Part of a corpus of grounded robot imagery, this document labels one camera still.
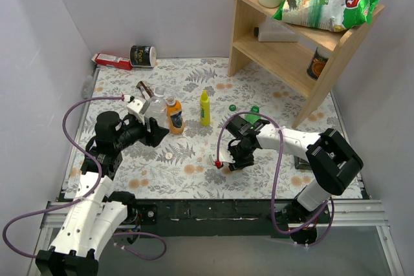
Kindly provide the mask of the clear plastic bottle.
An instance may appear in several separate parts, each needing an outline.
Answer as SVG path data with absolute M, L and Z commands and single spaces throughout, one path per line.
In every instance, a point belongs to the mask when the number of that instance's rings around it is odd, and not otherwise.
M 145 113 L 147 126 L 149 127 L 149 119 L 154 118 L 159 127 L 168 128 L 167 107 L 165 100 L 165 88 L 156 87 L 153 96 L 148 100 L 149 107 Z

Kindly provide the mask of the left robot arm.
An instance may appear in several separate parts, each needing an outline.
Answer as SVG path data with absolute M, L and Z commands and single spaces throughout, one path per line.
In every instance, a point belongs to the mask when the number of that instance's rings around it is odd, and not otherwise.
M 36 255 L 42 275 L 97 275 L 98 261 L 117 227 L 133 223 L 139 210 L 126 191 L 107 192 L 122 162 L 122 151 L 140 142 L 156 147 L 169 133 L 156 119 L 100 113 L 82 164 L 77 194 L 48 250 Z

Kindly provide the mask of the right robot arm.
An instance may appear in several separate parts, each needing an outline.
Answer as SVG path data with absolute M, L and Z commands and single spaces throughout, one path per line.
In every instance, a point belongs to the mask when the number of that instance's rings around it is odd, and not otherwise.
M 239 115 L 228 121 L 224 128 L 235 138 L 230 142 L 228 162 L 231 170 L 254 165 L 254 151 L 277 150 L 309 163 L 314 180 L 294 199 L 292 213 L 299 222 L 310 221 L 330 196 L 340 196 L 348 188 L 364 163 L 340 132 L 328 128 L 322 133 L 284 129 L 274 120 L 261 115 L 250 123 Z

